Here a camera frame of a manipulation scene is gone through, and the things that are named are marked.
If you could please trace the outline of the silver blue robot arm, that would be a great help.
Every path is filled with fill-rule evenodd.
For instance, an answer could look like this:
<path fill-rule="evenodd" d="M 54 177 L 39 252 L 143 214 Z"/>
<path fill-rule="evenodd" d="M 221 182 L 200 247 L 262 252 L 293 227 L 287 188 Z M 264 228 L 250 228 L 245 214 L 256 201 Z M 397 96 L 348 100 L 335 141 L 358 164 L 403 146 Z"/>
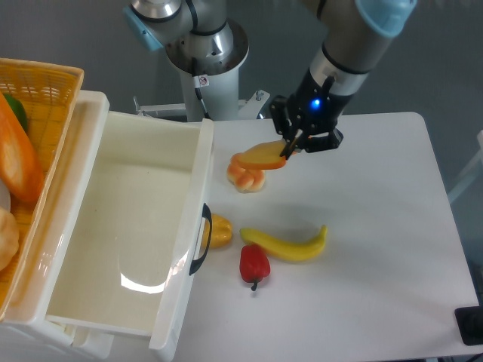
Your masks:
<path fill-rule="evenodd" d="M 413 1 L 307 1 L 328 33 L 299 87 L 269 106 L 282 156 L 336 149 L 337 120 L 415 8 Z M 248 38 L 224 1 L 132 1 L 123 10 L 147 49 L 164 49 L 180 74 L 189 121 L 235 120 Z"/>

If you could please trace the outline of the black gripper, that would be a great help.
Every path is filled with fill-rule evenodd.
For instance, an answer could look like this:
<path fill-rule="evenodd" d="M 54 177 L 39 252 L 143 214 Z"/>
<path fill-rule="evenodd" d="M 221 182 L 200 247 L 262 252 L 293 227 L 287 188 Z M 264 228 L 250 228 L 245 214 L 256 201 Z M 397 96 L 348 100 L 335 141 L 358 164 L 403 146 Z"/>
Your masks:
<path fill-rule="evenodd" d="M 275 132 L 285 141 L 281 157 L 291 157 L 296 149 L 307 153 L 337 149 L 342 143 L 343 134 L 335 127 L 353 94 L 335 94 L 332 78 L 329 77 L 328 86 L 320 86 L 307 70 L 299 87 L 288 98 L 276 96 L 269 104 Z"/>

